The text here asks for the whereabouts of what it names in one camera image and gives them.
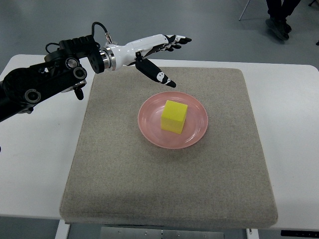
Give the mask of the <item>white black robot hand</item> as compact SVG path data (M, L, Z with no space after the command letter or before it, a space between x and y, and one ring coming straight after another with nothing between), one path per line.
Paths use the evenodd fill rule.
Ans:
M154 82L175 88L176 83L147 57L161 51L172 52L191 41L191 38L185 36L157 34L129 42L126 45L108 44L105 50L110 59L109 69L118 70L123 66L134 65Z

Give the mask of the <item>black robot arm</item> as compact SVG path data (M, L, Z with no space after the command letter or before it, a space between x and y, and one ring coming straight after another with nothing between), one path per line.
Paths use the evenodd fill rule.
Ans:
M87 58L95 73L111 68L111 56L100 49L92 35L58 43L58 49L44 62L10 71L0 83L0 120L15 114L33 112L33 108L65 90L73 90L79 100L87 71L80 59Z

